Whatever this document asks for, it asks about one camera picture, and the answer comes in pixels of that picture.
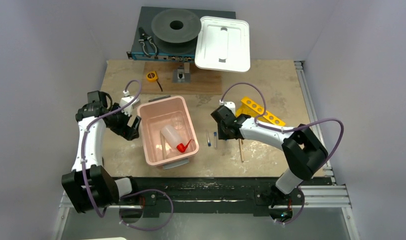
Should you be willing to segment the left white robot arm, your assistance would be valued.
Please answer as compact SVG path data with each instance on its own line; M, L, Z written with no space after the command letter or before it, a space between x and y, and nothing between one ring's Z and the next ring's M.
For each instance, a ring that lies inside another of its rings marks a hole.
M103 167L102 145L106 129L127 141L139 138L141 117L137 116L132 125L128 124L139 99L128 90L123 94L116 103L106 92L88 92L88 102L75 115L79 128L77 154L71 172L62 175L61 184L78 213L96 210L103 216L105 208L119 203L120 199L132 205L140 198L140 191L131 177L111 177Z

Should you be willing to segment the clear petri dish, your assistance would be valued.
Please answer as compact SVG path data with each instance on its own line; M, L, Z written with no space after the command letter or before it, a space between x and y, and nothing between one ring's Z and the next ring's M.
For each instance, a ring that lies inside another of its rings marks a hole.
M184 127L184 121L181 116L173 116L171 118L171 124L176 130L181 130Z

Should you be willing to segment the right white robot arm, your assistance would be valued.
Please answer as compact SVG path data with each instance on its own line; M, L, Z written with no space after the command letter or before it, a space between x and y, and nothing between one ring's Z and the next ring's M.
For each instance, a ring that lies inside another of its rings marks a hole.
M219 139L258 141L282 150L288 168L275 182L271 190L272 199L282 204L291 197L291 192L303 181L310 180L323 166L328 152L320 140L306 125L300 130L283 129L272 124L256 124L247 114L235 116L231 109L222 105L211 113L217 123Z

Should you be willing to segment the pink plastic bin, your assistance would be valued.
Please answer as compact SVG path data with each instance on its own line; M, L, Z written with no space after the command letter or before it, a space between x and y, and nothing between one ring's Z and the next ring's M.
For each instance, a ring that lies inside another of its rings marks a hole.
M140 136L142 137L144 155L148 165L153 167L162 166L179 159L189 159L198 153L199 143L186 101L183 97L172 96L142 104L138 107L137 113L141 117L139 126ZM185 153L180 153L177 149L172 149L165 140L167 157L163 160L160 133L164 126L172 126L171 118L173 116L181 116L183 118L184 127L177 131L182 137L184 144L187 144L190 139L193 139L193 141L189 144Z

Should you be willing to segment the red capped wash bottle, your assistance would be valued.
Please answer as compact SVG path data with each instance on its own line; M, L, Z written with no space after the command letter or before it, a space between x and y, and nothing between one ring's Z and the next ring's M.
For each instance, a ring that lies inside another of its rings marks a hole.
M193 139L190 139L187 144L184 144L179 132L169 124L161 129L161 134L164 136L171 148L177 149L180 153L185 153L189 144L193 141Z

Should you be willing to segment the thick wooden dowel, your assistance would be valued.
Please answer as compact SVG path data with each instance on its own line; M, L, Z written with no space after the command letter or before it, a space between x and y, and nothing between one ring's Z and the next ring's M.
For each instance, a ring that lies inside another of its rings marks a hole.
M161 149L162 149L162 159L165 160L167 157L167 153L166 153L166 146L165 146L165 137L162 133L160 133L160 140L161 140Z

